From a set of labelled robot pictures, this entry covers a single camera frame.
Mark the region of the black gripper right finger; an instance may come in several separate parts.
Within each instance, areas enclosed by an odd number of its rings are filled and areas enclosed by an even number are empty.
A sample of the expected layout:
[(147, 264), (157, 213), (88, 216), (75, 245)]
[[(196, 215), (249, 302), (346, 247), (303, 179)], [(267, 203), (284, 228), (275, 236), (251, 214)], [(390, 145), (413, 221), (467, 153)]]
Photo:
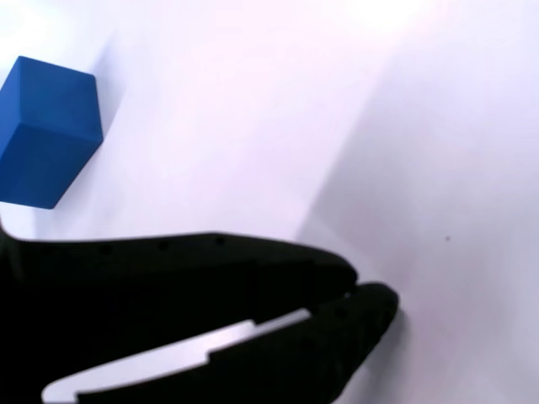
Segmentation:
[(214, 351), (207, 364), (139, 385), (84, 393), (80, 403), (331, 403), (398, 311), (379, 283), (288, 327)]

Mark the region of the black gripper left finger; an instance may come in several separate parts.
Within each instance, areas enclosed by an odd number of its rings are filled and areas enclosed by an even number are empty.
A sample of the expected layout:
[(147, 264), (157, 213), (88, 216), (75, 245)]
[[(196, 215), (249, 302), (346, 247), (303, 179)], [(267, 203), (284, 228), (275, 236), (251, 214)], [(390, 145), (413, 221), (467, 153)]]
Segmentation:
[(340, 256), (231, 234), (94, 242), (1, 236), (1, 400), (38, 403), (53, 381), (235, 323), (336, 300)]

